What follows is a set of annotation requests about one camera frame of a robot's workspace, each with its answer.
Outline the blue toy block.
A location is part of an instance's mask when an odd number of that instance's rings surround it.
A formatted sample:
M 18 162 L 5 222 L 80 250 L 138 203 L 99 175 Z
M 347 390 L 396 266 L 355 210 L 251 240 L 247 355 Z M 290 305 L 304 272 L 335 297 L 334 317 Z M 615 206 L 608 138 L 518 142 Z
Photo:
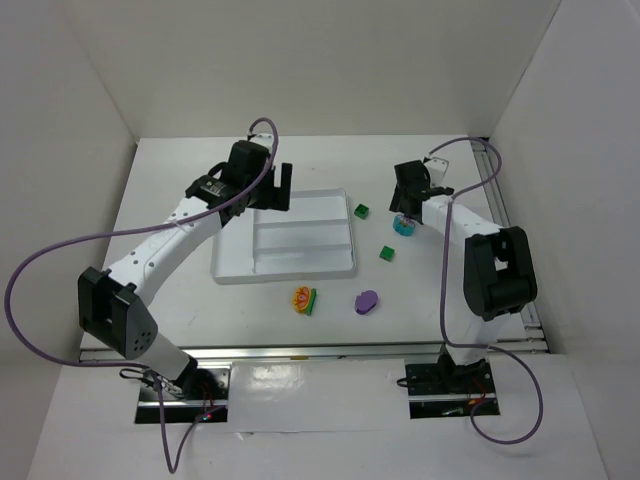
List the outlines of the blue toy block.
M 415 231 L 416 223 L 413 219 L 404 214 L 397 214 L 394 217 L 392 226 L 394 231 L 399 235 L 403 237 L 410 237 Z

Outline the green lego block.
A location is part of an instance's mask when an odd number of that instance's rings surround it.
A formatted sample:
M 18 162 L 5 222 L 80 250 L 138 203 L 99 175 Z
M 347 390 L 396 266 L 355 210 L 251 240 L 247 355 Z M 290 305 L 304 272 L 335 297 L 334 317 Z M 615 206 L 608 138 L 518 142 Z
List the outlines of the green lego block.
M 366 219 L 369 214 L 369 208 L 364 204 L 359 204 L 354 210 L 354 215 L 360 219 Z
M 384 246 L 380 251 L 379 257 L 387 262 L 391 262 L 394 258 L 395 250 L 389 246 Z

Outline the purple toy block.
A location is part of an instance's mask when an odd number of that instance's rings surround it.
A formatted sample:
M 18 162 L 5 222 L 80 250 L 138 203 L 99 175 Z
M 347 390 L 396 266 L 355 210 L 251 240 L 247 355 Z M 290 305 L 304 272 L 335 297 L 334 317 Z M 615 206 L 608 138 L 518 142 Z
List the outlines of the purple toy block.
M 355 299 L 354 310 L 359 315 L 366 315 L 373 310 L 379 301 L 379 296 L 374 290 L 361 292 Z

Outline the orange yellow toy block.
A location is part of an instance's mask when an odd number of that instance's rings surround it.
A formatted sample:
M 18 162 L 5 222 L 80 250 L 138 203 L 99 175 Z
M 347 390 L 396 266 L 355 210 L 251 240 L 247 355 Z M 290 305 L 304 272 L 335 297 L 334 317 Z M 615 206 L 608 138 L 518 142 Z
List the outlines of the orange yellow toy block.
M 298 287 L 292 297 L 292 306 L 298 314 L 311 316 L 317 299 L 317 290 L 308 286 Z

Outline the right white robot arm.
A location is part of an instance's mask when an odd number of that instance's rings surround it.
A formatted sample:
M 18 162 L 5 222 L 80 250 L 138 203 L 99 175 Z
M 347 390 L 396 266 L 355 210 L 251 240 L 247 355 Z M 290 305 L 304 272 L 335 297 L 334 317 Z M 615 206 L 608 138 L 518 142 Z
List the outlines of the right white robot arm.
M 444 237 L 439 327 L 444 346 L 434 379 L 462 393 L 486 372 L 488 347 L 508 320 L 537 297 L 526 232 L 502 227 L 453 201 L 440 184 L 448 163 L 425 158 L 394 166 L 389 210 Z

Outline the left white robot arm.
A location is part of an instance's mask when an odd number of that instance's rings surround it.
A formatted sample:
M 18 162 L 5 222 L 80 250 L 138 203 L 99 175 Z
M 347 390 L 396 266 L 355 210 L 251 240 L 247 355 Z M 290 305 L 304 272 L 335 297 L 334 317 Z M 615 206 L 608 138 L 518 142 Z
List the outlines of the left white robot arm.
M 78 279 L 81 328 L 186 397 L 211 388 L 211 376 L 197 360 L 160 333 L 149 306 L 173 272 L 246 209 L 288 210 L 293 167 L 275 168 L 269 159 L 265 146 L 234 143 L 227 161 L 186 189 L 161 230 L 105 270 L 87 268 Z

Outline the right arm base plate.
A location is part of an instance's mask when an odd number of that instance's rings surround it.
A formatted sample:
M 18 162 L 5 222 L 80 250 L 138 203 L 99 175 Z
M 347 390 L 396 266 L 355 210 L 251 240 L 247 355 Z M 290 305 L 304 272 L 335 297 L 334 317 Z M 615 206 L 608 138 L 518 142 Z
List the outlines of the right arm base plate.
M 468 417 L 500 414 L 493 372 L 487 361 L 455 375 L 444 361 L 405 365 L 396 381 L 406 390 L 411 419 Z

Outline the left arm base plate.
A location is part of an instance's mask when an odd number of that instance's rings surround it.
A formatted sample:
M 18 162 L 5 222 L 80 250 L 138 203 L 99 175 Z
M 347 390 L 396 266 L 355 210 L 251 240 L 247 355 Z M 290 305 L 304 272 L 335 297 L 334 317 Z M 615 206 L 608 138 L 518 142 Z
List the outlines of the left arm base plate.
M 185 394 L 178 387 L 160 378 L 163 388 L 165 421 L 167 424 L 189 424 L 196 415 L 205 424 L 222 424 L 228 421 L 228 393 L 231 367 L 216 364 L 208 367 L 210 377 L 207 388 L 196 386 L 191 393 Z M 134 417 L 138 425 L 151 425 L 160 422 L 160 402 L 149 373 L 134 373 L 139 381 L 139 394 Z

